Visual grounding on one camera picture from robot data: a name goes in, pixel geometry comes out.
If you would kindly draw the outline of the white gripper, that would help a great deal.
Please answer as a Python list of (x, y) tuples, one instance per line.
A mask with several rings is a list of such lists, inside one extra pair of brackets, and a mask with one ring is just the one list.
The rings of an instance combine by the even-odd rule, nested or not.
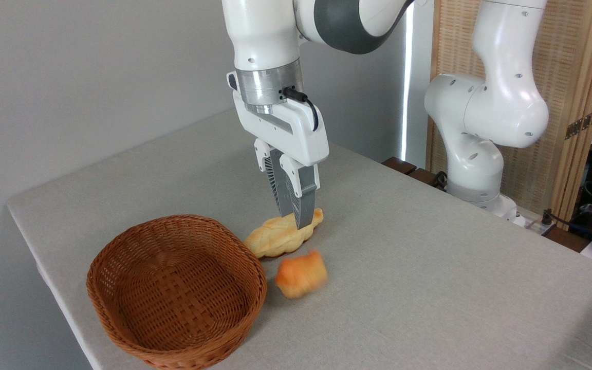
[(317, 163), (329, 155), (321, 112), (317, 129), (311, 107), (294, 99), (273, 105), (268, 114), (254, 112), (242, 100), (236, 78), (235, 71), (227, 74), (240, 124), (256, 137), (259, 169), (268, 177), (281, 216), (293, 213), (296, 227), (303, 229), (313, 221), (315, 193), (321, 187)]

